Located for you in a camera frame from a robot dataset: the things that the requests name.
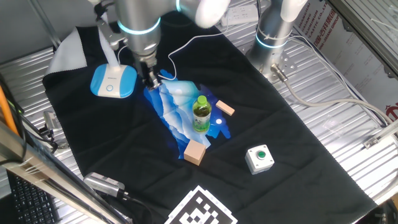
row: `metal rod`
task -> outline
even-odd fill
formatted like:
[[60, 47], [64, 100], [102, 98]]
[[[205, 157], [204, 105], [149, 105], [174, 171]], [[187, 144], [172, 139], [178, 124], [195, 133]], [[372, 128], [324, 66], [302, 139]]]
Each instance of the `metal rod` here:
[[52, 44], [57, 49], [61, 44], [61, 40], [57, 36], [57, 33], [54, 27], [51, 25], [50, 20], [48, 19], [47, 15], [45, 14], [42, 6], [39, 4], [37, 0], [27, 0], [27, 2], [32, 7], [33, 11], [35, 12], [36, 16], [40, 19], [43, 28], [45, 29], [46, 33], [49, 35]]

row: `wooden block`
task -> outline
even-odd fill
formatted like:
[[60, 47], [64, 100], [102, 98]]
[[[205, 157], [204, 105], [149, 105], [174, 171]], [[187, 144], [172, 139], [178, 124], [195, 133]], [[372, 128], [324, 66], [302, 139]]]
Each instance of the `wooden block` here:
[[184, 159], [199, 166], [206, 152], [206, 146], [194, 140], [189, 141], [184, 152]]
[[232, 109], [232, 107], [226, 105], [224, 102], [222, 102], [221, 100], [219, 100], [216, 103], [216, 107], [218, 107], [220, 110], [224, 111], [226, 114], [232, 116], [232, 114], [235, 112], [234, 109]]

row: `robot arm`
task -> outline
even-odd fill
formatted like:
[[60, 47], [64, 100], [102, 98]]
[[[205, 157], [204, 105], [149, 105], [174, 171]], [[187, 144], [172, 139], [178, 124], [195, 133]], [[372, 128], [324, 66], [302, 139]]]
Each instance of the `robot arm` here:
[[[215, 25], [227, 10], [230, 0], [114, 0], [118, 25], [123, 36], [104, 34], [111, 46], [118, 47], [124, 39], [133, 52], [137, 71], [149, 89], [160, 82], [155, 72], [156, 49], [160, 42], [161, 16], [171, 11], [185, 14], [202, 28]], [[108, 33], [109, 27], [100, 21], [99, 28]]]
[[253, 47], [246, 57], [270, 81], [271, 65], [279, 63], [283, 46], [292, 31], [294, 20], [307, 0], [271, 0], [271, 6], [261, 14]]

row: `metal table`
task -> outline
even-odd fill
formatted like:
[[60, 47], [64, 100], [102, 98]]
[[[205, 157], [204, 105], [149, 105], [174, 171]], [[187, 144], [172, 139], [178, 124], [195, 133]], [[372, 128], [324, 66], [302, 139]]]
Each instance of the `metal table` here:
[[[254, 4], [255, 0], [232, 0], [230, 7]], [[269, 3], [262, 2], [264, 10]], [[218, 28], [223, 32], [225, 27]], [[225, 35], [245, 53], [254, 41], [256, 23], [229, 27]], [[26, 118], [37, 128], [44, 126], [42, 112], [52, 110], [45, 94], [42, 78], [53, 57], [52, 48], [42, 50], [28, 57], [0, 65], [0, 72], [10, 85], [16, 100], [26, 111]], [[306, 46], [289, 41], [286, 44], [285, 72], [297, 94], [304, 100], [320, 102], [352, 97], [336, 74], [321, 63], [319, 58]], [[383, 203], [398, 192], [395, 179], [398, 170], [398, 142], [390, 137], [380, 144], [365, 149], [363, 142], [381, 130], [381, 122], [367, 109], [350, 103], [340, 103], [322, 108], [307, 108], [295, 102], [285, 85], [273, 83], [298, 116], [342, 168], [355, 180], [366, 194], [374, 197], [382, 192], [377, 204]], [[65, 143], [62, 131], [56, 133], [56, 141]], [[60, 159], [77, 176], [82, 178], [78, 165], [70, 149], [56, 152]], [[0, 195], [9, 193], [6, 175], [0, 171]], [[76, 211], [62, 201], [55, 199], [57, 211], [62, 218], [60, 223], [92, 222], [86, 215]]]

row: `green bottle cap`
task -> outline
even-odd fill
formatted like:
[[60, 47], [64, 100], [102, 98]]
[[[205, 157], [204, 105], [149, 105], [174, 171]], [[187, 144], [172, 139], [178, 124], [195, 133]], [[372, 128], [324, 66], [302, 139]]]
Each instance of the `green bottle cap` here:
[[200, 106], [205, 106], [207, 104], [207, 98], [205, 96], [198, 97], [198, 104]]

